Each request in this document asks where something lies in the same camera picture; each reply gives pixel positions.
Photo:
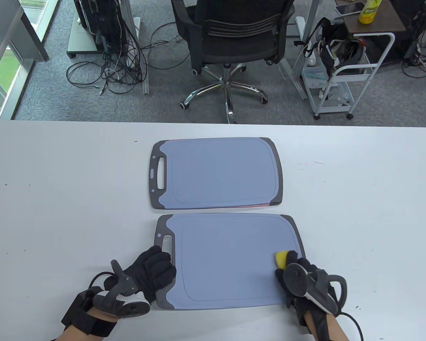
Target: bottle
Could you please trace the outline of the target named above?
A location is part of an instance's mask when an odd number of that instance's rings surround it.
[[[374,21],[374,18],[377,14],[377,9],[379,8],[382,0],[367,0],[366,5],[364,5],[363,11],[360,14],[359,21],[362,24],[370,24]]]

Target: yellow sponge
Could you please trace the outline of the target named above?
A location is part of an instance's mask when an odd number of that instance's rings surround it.
[[[274,260],[276,260],[276,266],[278,269],[286,270],[286,260],[288,253],[289,251],[280,251],[274,255]]]

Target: chair base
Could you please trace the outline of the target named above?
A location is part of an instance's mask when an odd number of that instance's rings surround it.
[[[246,65],[244,65],[243,63],[238,64],[234,68],[231,68],[230,64],[225,64],[223,68],[223,75],[219,76],[216,75],[208,66],[203,67],[202,71],[211,75],[213,78],[216,79],[217,82],[191,92],[190,95],[185,99],[185,101],[180,102],[180,107],[182,109],[187,109],[189,108],[189,102],[191,102],[193,98],[213,90],[223,89],[226,102],[227,121],[229,122],[229,124],[236,123],[234,121],[234,107],[232,106],[231,88],[246,90],[254,94],[258,94],[260,96],[260,103],[268,103],[268,96],[265,92],[263,92],[263,90],[255,88],[254,86],[232,81],[232,78],[234,75],[236,75],[236,73],[244,72],[245,70]]]

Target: cable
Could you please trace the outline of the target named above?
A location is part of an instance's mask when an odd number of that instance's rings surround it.
[[[117,44],[116,41],[110,37],[110,34],[105,37],[107,44],[107,52],[103,53],[103,65],[100,65],[99,63],[93,61],[81,61],[67,68],[66,78],[70,84],[78,88],[101,89],[99,95],[104,94],[104,91],[106,90],[109,90],[114,94],[127,94],[132,91],[137,84],[142,83],[146,79],[148,68],[153,68],[156,70],[170,70],[181,65],[186,61],[186,59],[188,59],[189,54],[177,65],[166,68],[159,68],[156,66],[149,65],[145,58],[145,55],[143,54],[144,50],[149,50],[149,56],[153,47],[161,47],[163,45],[171,44],[173,42],[182,40],[180,35],[176,35],[171,40],[159,39],[153,42],[153,36],[159,29],[168,25],[175,24],[175,22],[173,21],[159,26],[151,34],[150,44],[145,47],[140,47],[136,39],[135,32],[131,32],[126,22],[122,19],[121,16],[119,16],[119,4],[117,0],[111,1],[110,4],[111,7],[108,9],[109,13],[111,13],[111,16],[113,16],[114,14],[116,15],[117,23],[120,26],[119,43]],[[123,48],[123,33],[127,33],[127,35],[129,36],[129,42],[127,44],[125,52]],[[99,76],[95,80],[85,83],[74,82],[71,80],[72,75],[76,70],[89,64],[95,65],[101,69]],[[96,85],[95,83],[100,80],[104,80],[104,84],[102,86]],[[127,85],[130,88],[126,91],[117,91],[117,89],[114,89],[115,84]]]
[[[347,316],[349,319],[351,319],[353,321],[353,323],[356,325],[356,328],[358,329],[358,333],[360,334],[360,340],[364,341],[363,332],[361,331],[361,328],[360,328],[360,325],[358,324],[358,322],[348,313],[340,312],[339,315]]]
[[[92,279],[92,281],[90,282],[90,285],[88,286],[88,288],[90,289],[92,286],[93,286],[93,283],[99,278],[99,277],[101,277],[101,276],[103,276],[103,275],[112,275],[112,276],[115,276],[115,274],[113,273],[113,272],[110,272],[110,271],[103,271],[103,272],[100,272],[100,273],[98,273],[95,277],[93,277],[93,279]]]
[[[174,65],[174,66],[171,66],[171,67],[166,67],[166,68],[159,68],[159,67],[156,67],[156,66],[151,66],[151,65],[148,65],[147,64],[147,66],[148,67],[151,67],[152,69],[156,69],[156,70],[170,70],[170,69],[173,69],[173,68],[176,68],[177,66],[180,66],[180,65],[182,65],[184,62],[185,62],[185,60],[190,56],[191,54],[190,53],[188,53],[187,54],[187,56],[185,57],[185,59],[183,59],[181,62],[179,62],[177,65]]]
[[[412,41],[416,41],[416,50],[414,51],[411,58],[403,60],[401,63],[401,71],[404,75],[414,78],[414,79],[422,79],[426,78],[426,27],[420,32],[420,28],[424,27],[426,23],[426,6],[424,5],[419,15],[411,21],[410,27],[408,29],[411,34]],[[409,68],[418,68],[421,70],[424,75],[410,74],[406,70]]]

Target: black bag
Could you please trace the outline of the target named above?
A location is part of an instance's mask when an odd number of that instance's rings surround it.
[[[314,49],[317,49],[320,59],[327,69],[328,76],[331,76],[337,69],[345,65],[359,64],[365,52],[364,43],[361,39],[351,37],[344,23],[332,24],[327,18],[322,18],[317,23],[307,42],[296,41],[295,45],[302,44],[307,48],[308,42],[319,27],[322,27],[322,39],[317,41],[312,46],[312,49],[306,50],[306,53],[308,53],[307,58],[311,56]],[[357,69],[348,69],[340,74],[347,75],[358,72]]]

